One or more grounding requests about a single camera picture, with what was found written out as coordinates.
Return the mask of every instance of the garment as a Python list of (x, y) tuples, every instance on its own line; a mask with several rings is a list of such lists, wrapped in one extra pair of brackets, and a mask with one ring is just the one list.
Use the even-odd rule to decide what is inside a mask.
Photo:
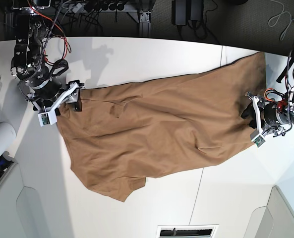
[(81, 91), (60, 108), (71, 169), (90, 190), (125, 201), (145, 178), (218, 165), (252, 145), (240, 113), (265, 87), (263, 53), (211, 72)]

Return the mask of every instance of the white tabletop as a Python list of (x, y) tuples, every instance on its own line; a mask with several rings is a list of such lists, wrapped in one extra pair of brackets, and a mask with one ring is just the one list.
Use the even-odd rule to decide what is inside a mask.
[[(255, 53), (153, 39), (87, 37), (68, 41), (72, 53), (66, 57), (66, 80), (79, 79), (86, 88), (206, 72)], [(292, 162), (284, 159), (278, 163), (272, 158), (267, 149), (276, 144), (270, 141), (264, 149), (250, 148), (221, 166), (148, 178), (146, 186), (131, 194), (125, 203), (91, 192), (70, 170), (70, 157), (57, 127), (41, 128), (32, 104), (27, 104), (18, 92), (18, 81), (9, 71), (14, 44), (0, 42), (0, 121), (10, 122), (17, 131), (8, 152), (20, 165), (24, 185), (39, 192), (53, 237), (153, 238), (158, 225), (220, 224), (215, 238), (242, 238), (252, 211), (267, 204), (272, 185)], [(62, 49), (62, 40), (50, 40), (49, 60), (59, 59)], [(284, 58), (266, 57), (272, 82), (284, 67)], [(284, 144), (289, 139), (278, 138), (277, 143)], [(220, 197), (221, 188), (231, 188), (231, 192)], [(248, 194), (238, 204), (234, 198), (244, 190)], [(256, 192), (258, 196), (249, 197)], [(239, 211), (230, 215), (227, 209)], [(234, 223), (240, 229), (230, 228)], [(232, 231), (237, 233), (230, 237)]]

